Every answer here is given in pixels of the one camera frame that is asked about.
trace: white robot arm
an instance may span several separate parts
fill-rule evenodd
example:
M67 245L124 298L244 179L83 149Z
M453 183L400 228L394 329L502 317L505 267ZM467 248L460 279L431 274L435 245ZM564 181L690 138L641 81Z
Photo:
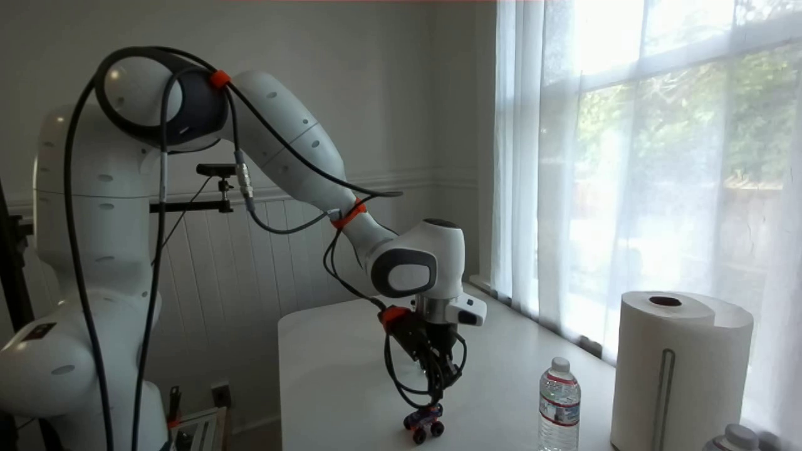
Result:
M140 399L133 397L140 386L134 373L140 332L151 318L147 298L157 307L151 287L147 204L157 151L207 136L233 141L287 196L329 214L331 224L349 237L378 293L416 297L413 313L385 309L380 320L424 364L435 386L433 401L459 378L460 369L450 364L455 324L487 318L483 304L470 302L460 289L460 228L424 221L396 237L378 225L354 185L343 181L343 163L329 133L276 77L251 71L231 81L181 51L124 47L101 62L91 87L101 107L84 105L79 121L78 114L57 110L42 128L35 168L35 248L53 267L63 302L0 352L0 409L53 419L64 448L123 451L134 439L137 448L153 451L165 444L157 389L142 383ZM67 194L63 149L73 141ZM251 204L241 155L238 165ZM64 233L71 221L64 201L76 210L83 275L76 275L76 259L71 259L76 254ZM91 320L83 320L88 309L79 302L92 312L94 335L88 332ZM101 364L91 344L101 344L113 359ZM108 376L106 393L103 383L98 386L98 371ZM116 431L113 444L103 439L111 436L103 434L103 424Z

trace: floor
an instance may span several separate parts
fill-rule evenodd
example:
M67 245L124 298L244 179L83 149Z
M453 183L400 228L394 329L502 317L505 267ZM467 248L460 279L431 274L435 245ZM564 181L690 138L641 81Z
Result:
M281 424L274 422L233 436L228 451L281 451Z

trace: white table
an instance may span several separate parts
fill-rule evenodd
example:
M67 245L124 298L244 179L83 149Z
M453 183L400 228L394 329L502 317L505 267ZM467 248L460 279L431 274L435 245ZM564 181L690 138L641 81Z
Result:
M504 304L487 304L488 324L460 329L469 364L443 399L447 434L421 448L532 451L538 376L551 357L568 359L581 383L581 451L612 448L614 369ZM370 304L290 313L279 324L279 349L282 451L413 448L400 427L411 409L384 369L384 332ZM411 359L398 349L394 357L398 373L416 376Z

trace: wall outlet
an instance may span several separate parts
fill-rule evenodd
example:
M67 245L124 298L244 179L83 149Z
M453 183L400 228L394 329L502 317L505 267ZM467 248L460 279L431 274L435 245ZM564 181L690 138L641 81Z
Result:
M216 383L207 389L213 406L218 409L231 409L231 386L228 383Z

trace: white curtain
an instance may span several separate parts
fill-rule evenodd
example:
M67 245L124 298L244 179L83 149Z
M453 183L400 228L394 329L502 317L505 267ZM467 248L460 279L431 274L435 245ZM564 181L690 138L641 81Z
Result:
M618 297L756 318L745 422L802 444L802 0L502 0L483 279L616 359Z

